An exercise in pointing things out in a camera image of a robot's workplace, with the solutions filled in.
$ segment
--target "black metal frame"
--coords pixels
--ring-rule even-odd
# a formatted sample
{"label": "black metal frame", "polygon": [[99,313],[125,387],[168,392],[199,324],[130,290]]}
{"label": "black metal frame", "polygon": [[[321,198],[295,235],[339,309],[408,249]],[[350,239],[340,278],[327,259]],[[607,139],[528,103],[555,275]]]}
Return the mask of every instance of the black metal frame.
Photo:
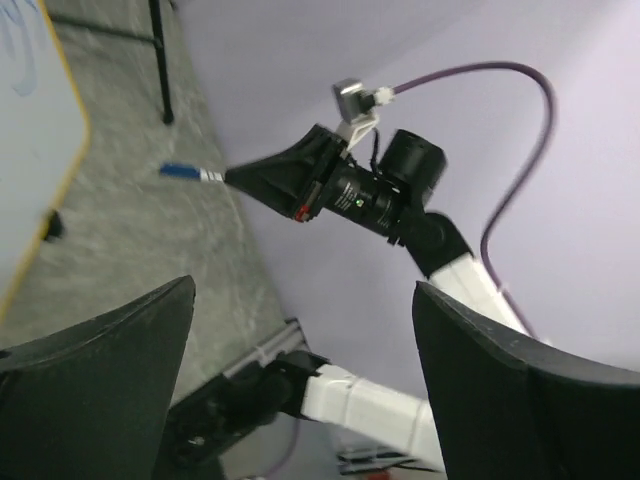
{"label": "black metal frame", "polygon": [[[156,51],[156,60],[158,62],[158,76],[160,77],[160,91],[162,94],[162,104],[164,113],[162,121],[165,125],[173,123],[174,115],[171,107],[171,93],[169,90],[169,75],[167,73],[167,57],[165,54],[164,33],[162,28],[162,14],[160,12],[161,0],[149,0],[149,11],[151,14],[152,35],[132,32],[121,28],[113,28],[101,25],[95,22],[80,20],[68,15],[50,13],[49,18],[56,24],[65,25],[73,28],[83,28],[90,32],[118,37],[125,40],[134,40],[138,42],[153,45]],[[175,10],[176,4],[171,1],[171,6]]]}

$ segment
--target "cable connector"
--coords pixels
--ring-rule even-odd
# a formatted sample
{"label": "cable connector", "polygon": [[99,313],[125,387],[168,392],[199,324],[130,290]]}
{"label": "cable connector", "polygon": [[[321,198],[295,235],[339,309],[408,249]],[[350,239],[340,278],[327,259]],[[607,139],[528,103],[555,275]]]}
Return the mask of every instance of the cable connector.
{"label": "cable connector", "polygon": [[376,105],[387,105],[395,100],[396,92],[391,87],[380,87],[373,92],[373,98],[375,99]]}

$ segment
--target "black metal leg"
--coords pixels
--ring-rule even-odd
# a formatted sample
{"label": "black metal leg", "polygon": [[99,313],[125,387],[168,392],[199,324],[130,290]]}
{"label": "black metal leg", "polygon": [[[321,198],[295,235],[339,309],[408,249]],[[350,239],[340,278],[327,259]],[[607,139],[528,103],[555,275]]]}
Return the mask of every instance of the black metal leg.
{"label": "black metal leg", "polygon": [[167,73],[167,56],[164,48],[164,33],[162,31],[162,14],[160,13],[160,0],[149,0],[149,10],[151,11],[151,28],[155,42],[156,59],[158,61],[158,75],[160,76],[160,91],[162,93],[162,103],[164,106],[164,116],[162,121],[165,125],[173,123],[173,109],[171,108],[171,93],[169,91],[169,75]]}

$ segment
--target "floor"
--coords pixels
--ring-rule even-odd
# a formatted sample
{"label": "floor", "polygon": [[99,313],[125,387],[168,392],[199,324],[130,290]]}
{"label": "floor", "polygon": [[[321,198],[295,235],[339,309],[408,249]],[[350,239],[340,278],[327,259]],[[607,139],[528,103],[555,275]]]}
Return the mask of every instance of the floor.
{"label": "floor", "polygon": [[[150,32],[144,0],[47,0],[49,11]],[[196,280],[180,398],[280,328],[283,316],[236,195],[160,178],[164,161],[224,168],[178,19],[164,7],[176,123],[161,122],[153,49],[57,28],[89,111],[89,155],[0,327],[17,344],[103,313],[183,274]]]}

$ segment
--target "black caster wheel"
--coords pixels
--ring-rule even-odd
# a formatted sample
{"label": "black caster wheel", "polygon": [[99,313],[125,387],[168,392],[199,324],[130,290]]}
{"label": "black caster wheel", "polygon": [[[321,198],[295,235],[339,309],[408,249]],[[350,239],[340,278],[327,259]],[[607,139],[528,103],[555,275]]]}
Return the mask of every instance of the black caster wheel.
{"label": "black caster wheel", "polygon": [[58,238],[62,238],[64,236],[64,231],[65,229],[64,224],[62,223],[62,217],[56,210],[54,210],[49,215],[44,241],[53,242]]}

